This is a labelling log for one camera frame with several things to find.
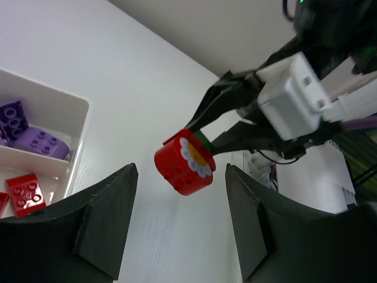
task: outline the red lego brick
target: red lego brick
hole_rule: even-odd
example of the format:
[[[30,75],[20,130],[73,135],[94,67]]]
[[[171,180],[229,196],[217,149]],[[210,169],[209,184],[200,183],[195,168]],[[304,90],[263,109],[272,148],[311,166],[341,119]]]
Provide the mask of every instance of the red lego brick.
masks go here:
[[[9,193],[2,193],[0,192],[0,216],[2,214],[2,211],[4,210],[4,207],[9,199]]]
[[[163,145],[154,163],[178,193],[187,196],[212,183],[216,169],[212,154],[190,130],[181,130]]]
[[[11,195],[17,217],[46,206],[41,187],[35,174],[29,174],[5,181]]]

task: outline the green object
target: green object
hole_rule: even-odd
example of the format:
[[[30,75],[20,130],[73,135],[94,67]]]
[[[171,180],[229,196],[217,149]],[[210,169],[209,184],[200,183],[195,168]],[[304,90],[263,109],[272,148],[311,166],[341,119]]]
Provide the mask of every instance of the green object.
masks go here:
[[[201,131],[197,131],[195,136],[201,141],[201,143],[203,143],[209,152],[213,151],[213,145]]]

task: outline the red toy block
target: red toy block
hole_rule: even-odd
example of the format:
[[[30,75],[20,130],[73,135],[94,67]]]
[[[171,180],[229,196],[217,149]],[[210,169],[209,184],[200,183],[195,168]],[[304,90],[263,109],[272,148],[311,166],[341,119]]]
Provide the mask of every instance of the red toy block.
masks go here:
[[[4,210],[4,207],[9,199],[9,193],[2,193],[0,192],[0,216],[2,214],[2,211]]]
[[[216,169],[212,154],[190,130],[182,129],[163,145],[154,163],[178,193],[188,196],[212,183]]]
[[[41,187],[35,174],[29,174],[5,181],[12,198],[17,217],[46,206]]]

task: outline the white plastic container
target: white plastic container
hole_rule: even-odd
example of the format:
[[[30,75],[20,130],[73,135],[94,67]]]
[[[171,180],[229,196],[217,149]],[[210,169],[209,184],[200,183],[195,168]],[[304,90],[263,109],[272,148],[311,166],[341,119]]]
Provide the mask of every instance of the white plastic container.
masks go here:
[[[72,192],[91,116],[86,99],[0,69],[0,103],[20,99],[30,126],[63,140],[70,153],[66,160],[45,157],[0,146],[0,192],[8,193],[5,180],[35,173],[46,204],[55,203]],[[2,218],[14,216],[11,200]]]

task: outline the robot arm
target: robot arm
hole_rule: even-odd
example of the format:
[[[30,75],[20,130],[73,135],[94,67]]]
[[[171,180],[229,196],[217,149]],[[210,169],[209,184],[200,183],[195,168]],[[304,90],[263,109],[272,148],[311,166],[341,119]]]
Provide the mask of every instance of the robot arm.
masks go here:
[[[297,0],[297,36],[256,70],[228,72],[211,86],[191,121],[156,152],[158,171],[189,195],[212,182],[217,154],[268,150],[297,160],[342,132],[341,121],[326,120],[334,115],[320,80],[349,56],[354,73],[377,70],[376,12],[373,0]],[[231,110],[242,121],[210,143],[201,128]]]

